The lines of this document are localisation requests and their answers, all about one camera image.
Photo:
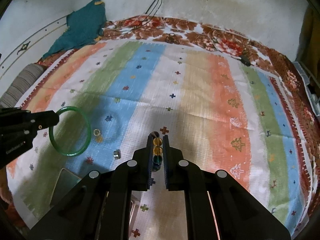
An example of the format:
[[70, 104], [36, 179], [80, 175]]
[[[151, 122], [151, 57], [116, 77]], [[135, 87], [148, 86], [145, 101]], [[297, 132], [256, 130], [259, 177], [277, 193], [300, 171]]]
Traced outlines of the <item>clear jewelry organizer box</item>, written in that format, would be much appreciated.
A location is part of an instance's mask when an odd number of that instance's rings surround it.
[[80, 180], [81, 177], [62, 168], [55, 183], [49, 206], [55, 206]]

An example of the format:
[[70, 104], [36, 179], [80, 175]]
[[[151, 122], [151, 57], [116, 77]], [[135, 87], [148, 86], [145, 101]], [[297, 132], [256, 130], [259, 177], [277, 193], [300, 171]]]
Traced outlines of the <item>striped grey pillow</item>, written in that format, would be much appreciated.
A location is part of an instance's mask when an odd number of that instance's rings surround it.
[[7, 91], [1, 97], [1, 108], [15, 107], [22, 95], [44, 73], [45, 68], [39, 64], [29, 64], [17, 75]]

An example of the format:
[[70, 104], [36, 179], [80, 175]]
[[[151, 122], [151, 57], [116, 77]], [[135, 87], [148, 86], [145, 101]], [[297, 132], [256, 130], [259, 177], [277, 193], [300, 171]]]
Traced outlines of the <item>striped colourful bed sheet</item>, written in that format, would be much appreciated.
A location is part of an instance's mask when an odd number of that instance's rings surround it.
[[110, 171], [144, 147], [151, 132], [200, 168], [226, 170], [288, 229], [309, 220], [311, 142], [280, 76], [235, 57], [198, 48], [108, 41], [68, 51], [17, 103], [32, 112], [74, 106], [54, 128], [67, 152], [91, 142], [79, 156], [58, 153], [48, 130], [7, 168], [14, 204], [28, 227], [50, 209], [62, 168], [79, 177]]

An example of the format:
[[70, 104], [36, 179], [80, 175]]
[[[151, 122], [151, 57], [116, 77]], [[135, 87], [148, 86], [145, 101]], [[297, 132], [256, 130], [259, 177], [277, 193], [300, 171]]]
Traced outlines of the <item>teal cloth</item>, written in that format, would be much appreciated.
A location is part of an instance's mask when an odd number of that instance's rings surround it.
[[67, 15], [66, 23], [66, 31], [42, 56], [43, 59], [61, 51], [94, 44], [95, 39], [103, 34], [106, 23], [105, 3], [102, 0], [92, 0], [81, 9]]

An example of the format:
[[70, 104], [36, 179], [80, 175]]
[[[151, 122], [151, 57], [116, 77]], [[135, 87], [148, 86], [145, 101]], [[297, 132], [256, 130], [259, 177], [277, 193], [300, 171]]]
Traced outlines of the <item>clear plastic storage bin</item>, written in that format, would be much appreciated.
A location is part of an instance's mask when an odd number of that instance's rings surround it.
[[319, 120], [319, 96], [316, 93], [311, 91], [311, 81], [313, 81], [316, 85], [318, 85], [317, 81], [313, 74], [308, 70], [308, 68], [300, 61], [294, 61], [293, 65], [295, 66], [296, 70], [299, 72], [303, 83], [304, 88], [308, 97], [308, 100], [311, 104], [311, 108], [317, 119]]

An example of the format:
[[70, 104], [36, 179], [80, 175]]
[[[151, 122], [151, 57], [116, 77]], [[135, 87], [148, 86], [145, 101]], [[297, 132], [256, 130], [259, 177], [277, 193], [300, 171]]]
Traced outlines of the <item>black small device on bed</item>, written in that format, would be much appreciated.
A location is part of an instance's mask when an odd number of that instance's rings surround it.
[[246, 57], [245, 55], [240, 55], [240, 61], [241, 63], [243, 63], [245, 66], [251, 66], [251, 62], [249, 60], [248, 57]]

